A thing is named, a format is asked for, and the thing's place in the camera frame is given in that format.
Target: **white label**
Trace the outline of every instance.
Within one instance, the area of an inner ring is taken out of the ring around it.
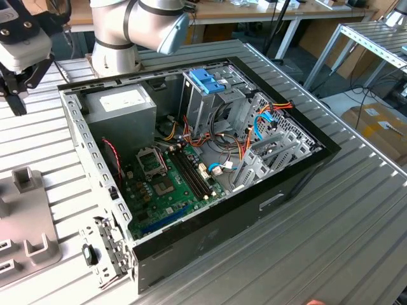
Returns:
[[[224,163],[224,167],[226,167],[226,168],[232,168],[232,167],[233,167],[233,162],[231,162],[231,161],[226,161],[226,162]]]
[[[389,129],[389,126],[388,126],[388,125],[391,126],[391,124],[390,124],[389,122],[386,122],[386,121],[377,122],[377,123],[379,123],[380,126],[382,126],[384,129]]]
[[[102,104],[104,110],[107,112],[142,104],[145,102],[146,101],[137,90],[106,95],[100,98],[100,103]]]
[[[365,111],[370,115],[370,116],[378,116],[380,113],[376,111],[376,109],[373,108],[367,108]]]

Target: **gray plastic holder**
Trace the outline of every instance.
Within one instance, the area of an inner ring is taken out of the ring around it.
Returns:
[[[60,258],[41,173],[13,170],[0,180],[0,287]]]

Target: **ram slot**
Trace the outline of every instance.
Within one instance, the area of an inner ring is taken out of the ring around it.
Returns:
[[[199,176],[199,174],[195,171],[193,165],[182,152],[171,152],[169,156],[170,160],[176,166],[179,173],[198,199],[202,200],[205,195],[210,195],[210,189]]]

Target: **metal shelf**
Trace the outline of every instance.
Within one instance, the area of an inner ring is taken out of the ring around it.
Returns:
[[[333,66],[333,70],[345,59],[347,53],[351,47],[353,47],[353,44],[357,43],[367,50],[372,51],[394,67],[407,72],[407,55],[401,51],[401,47],[407,45],[407,27],[403,30],[395,30],[377,21],[340,24],[305,81],[304,88],[307,90],[310,89],[327,57],[331,53],[331,50],[336,45],[340,34],[346,35],[352,41],[349,42],[342,51]]]

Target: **metal table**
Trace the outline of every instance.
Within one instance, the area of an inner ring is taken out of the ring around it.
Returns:
[[[407,175],[248,44],[223,41],[142,54],[148,69],[238,56],[339,143],[342,150],[290,201],[256,225],[138,296],[124,278],[103,292],[81,254],[78,228],[97,202],[71,142],[52,67],[25,100],[0,104],[0,177],[41,170],[62,260],[0,290],[2,304],[391,304],[407,282]],[[86,60],[62,63],[92,78]]]
[[[401,47],[407,45],[407,27],[397,31],[377,21],[340,24],[305,81],[304,88],[307,90],[317,77],[340,34],[349,37],[350,41],[339,55],[334,66],[332,66],[333,71],[345,60],[350,49],[357,43],[383,59],[382,63],[364,84],[365,87],[376,78],[387,62],[407,72],[407,55],[401,51]]]

